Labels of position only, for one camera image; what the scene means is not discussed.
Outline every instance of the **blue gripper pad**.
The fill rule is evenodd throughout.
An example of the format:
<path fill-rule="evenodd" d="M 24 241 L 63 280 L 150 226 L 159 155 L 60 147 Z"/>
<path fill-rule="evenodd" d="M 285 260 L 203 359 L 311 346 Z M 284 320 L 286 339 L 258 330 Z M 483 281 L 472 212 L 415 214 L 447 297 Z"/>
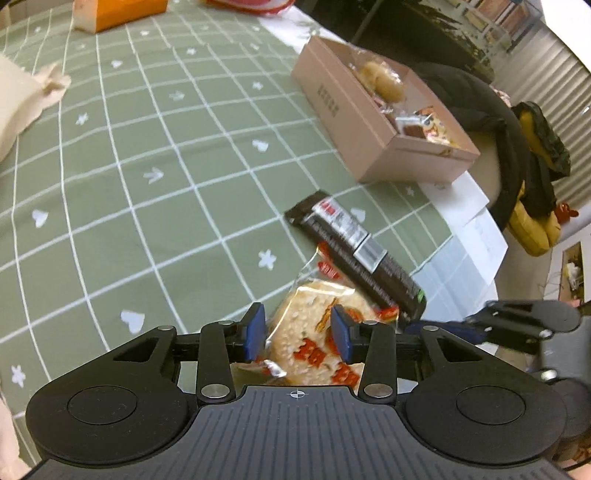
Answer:
<path fill-rule="evenodd" d="M 247 361 L 256 360 L 262 352 L 267 337 L 267 324 L 265 322 L 265 307 L 262 303 L 252 312 L 253 308 L 246 313 L 246 316 L 252 315 L 250 322 L 246 326 L 246 341 L 244 342 L 244 351 Z"/>
<path fill-rule="evenodd" d="M 349 336 L 349 326 L 347 320 L 335 308 L 332 308 L 330 311 L 330 330 L 343 362 L 346 364 L 350 363 L 353 356 L 353 349 Z"/>

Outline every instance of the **black snack wrapper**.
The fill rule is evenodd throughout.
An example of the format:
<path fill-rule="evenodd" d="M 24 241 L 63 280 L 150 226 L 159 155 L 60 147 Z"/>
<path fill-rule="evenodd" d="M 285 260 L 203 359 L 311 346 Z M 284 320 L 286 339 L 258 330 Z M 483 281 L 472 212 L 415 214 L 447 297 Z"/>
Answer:
<path fill-rule="evenodd" d="M 423 315 L 427 299 L 421 287 L 328 193 L 313 193 L 285 218 L 315 243 L 324 242 L 335 266 L 382 309 L 398 306 L 406 321 Z"/>

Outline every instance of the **orange box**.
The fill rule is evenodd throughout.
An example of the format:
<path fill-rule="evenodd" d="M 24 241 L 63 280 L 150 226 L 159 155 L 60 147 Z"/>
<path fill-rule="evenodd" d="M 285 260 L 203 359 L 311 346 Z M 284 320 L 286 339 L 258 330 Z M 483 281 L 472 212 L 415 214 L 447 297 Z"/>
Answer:
<path fill-rule="evenodd" d="M 98 33 L 166 12 L 168 0 L 74 0 L 74 26 Z"/>
<path fill-rule="evenodd" d="M 454 181 L 470 168 L 480 152 L 416 73 L 401 63 L 380 58 L 405 83 L 407 108 L 416 111 L 432 106 L 460 148 L 399 135 L 347 67 L 353 63 L 348 45 L 312 37 L 291 75 L 304 90 L 357 181 Z"/>

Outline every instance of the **clear plastic wrapper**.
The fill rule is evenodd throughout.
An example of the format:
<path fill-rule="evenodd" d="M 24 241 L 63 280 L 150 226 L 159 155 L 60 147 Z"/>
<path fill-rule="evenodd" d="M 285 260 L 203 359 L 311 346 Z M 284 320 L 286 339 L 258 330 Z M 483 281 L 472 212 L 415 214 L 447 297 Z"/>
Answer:
<path fill-rule="evenodd" d="M 397 307 L 374 309 L 319 245 L 269 318 L 265 354 L 240 367 L 268 375 L 272 384 L 348 385 L 357 391 L 363 364 L 344 363 L 332 339 L 330 311 L 337 304 L 357 322 L 398 319 Z"/>
<path fill-rule="evenodd" d="M 349 67 L 370 95 L 378 95 L 386 103 L 404 104 L 404 82 L 387 62 L 361 48 L 355 49 L 353 58 Z"/>
<path fill-rule="evenodd" d="M 292 6 L 296 0 L 202 0 L 216 7 L 232 8 L 255 15 L 275 15 Z"/>

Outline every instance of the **beige paper bag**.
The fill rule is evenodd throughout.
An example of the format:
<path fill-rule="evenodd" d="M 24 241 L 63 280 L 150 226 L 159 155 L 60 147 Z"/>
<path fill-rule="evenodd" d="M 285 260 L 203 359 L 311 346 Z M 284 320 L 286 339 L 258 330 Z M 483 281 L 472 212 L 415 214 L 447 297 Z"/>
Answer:
<path fill-rule="evenodd" d="M 31 468 L 18 455 L 12 414 L 0 398 L 0 480 L 18 480 L 29 473 Z"/>
<path fill-rule="evenodd" d="M 8 155 L 17 135 L 45 108 L 59 102 L 71 83 L 57 63 L 32 76 L 0 54 L 0 161 Z"/>

